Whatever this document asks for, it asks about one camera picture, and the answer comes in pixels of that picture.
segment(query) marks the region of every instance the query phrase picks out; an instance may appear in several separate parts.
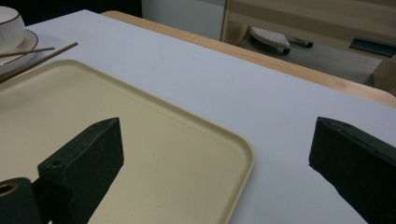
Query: chopstick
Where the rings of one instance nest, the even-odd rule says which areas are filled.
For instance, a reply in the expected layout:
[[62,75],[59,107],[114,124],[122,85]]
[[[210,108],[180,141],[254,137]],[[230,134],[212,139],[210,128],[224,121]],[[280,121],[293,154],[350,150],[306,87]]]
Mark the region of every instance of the chopstick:
[[44,48],[44,49],[21,50],[21,51],[16,51],[16,52],[12,52],[12,53],[0,54],[0,58],[5,58],[5,57],[15,56],[15,55],[21,55],[21,54],[28,54],[28,53],[36,53],[36,52],[52,50],[52,49],[55,49],[55,48],[51,47],[51,48]]
[[31,68],[34,68],[34,67],[38,66],[41,63],[44,63],[44,62],[48,61],[49,59],[51,59],[51,58],[53,58],[53,57],[65,52],[65,51],[67,51],[67,50],[69,50],[69,49],[71,49],[71,48],[73,48],[73,47],[75,47],[77,45],[78,45],[78,43],[75,42],[75,43],[73,43],[73,44],[71,44],[69,46],[66,46],[66,47],[64,47],[62,49],[59,49],[59,50],[47,55],[46,57],[44,57],[42,59],[39,59],[39,60],[35,61],[34,63],[30,63],[30,64],[24,66],[23,68],[20,68],[20,69],[14,71],[13,73],[9,74],[6,77],[0,78],[0,84],[2,84],[3,82],[18,76],[18,75],[20,75],[20,74],[22,74],[24,72],[26,72],[27,70],[29,70]]

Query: wooden table edge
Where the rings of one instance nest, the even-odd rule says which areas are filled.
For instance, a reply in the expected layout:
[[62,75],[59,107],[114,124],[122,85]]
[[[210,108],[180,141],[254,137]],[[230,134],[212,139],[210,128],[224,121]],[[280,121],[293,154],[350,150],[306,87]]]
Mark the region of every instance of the wooden table edge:
[[262,55],[254,51],[241,49],[233,45],[219,42],[217,40],[210,39],[204,36],[195,35],[186,31],[178,30],[176,28],[162,25],[157,22],[137,18],[135,16],[125,14],[119,11],[107,11],[102,13],[102,15],[117,21],[123,21],[135,26],[142,27],[159,34],[168,35],[173,38],[187,41],[201,47],[213,49],[218,52],[222,52],[251,63],[271,68],[273,70],[291,75],[293,77],[298,77],[328,88],[332,88],[334,90],[346,92],[355,96],[359,96],[360,98],[364,98],[370,101],[378,102],[380,104],[396,108],[396,97],[386,91],[381,91],[379,89],[364,86],[340,77],[334,77],[310,68],[302,67],[297,64],[284,62],[279,59]]

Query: white plate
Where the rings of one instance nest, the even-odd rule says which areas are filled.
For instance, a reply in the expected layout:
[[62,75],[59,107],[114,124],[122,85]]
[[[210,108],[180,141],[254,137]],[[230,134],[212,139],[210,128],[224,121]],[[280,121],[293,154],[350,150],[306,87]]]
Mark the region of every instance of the white plate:
[[[35,33],[33,33],[30,30],[25,31],[25,38],[23,41],[15,48],[8,50],[7,52],[2,52],[2,53],[9,53],[9,52],[15,52],[15,51],[21,51],[21,50],[31,50],[34,49],[37,46],[38,43],[38,37]],[[12,71],[24,63],[27,63],[32,57],[33,53],[30,54],[22,54],[22,55],[16,55],[16,56],[9,56],[6,58],[0,58],[0,76],[3,75],[4,73],[7,73],[9,71]]]

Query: white tabletop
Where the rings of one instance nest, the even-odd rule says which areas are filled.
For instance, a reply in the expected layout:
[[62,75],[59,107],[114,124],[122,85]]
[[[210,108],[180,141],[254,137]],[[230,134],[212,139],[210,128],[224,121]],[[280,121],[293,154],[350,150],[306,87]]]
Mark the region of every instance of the white tabletop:
[[78,42],[49,63],[86,63],[243,136],[256,162],[232,223],[365,223],[308,166],[316,119],[396,146],[396,109],[89,11],[28,29],[38,48]]

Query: beige tray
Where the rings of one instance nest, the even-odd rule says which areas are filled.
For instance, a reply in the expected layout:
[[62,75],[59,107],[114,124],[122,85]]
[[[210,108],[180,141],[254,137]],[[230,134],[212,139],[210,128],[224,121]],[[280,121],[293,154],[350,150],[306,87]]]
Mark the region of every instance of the beige tray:
[[125,164],[90,223],[227,223],[253,167],[241,137],[76,61],[0,85],[0,180],[120,118]]

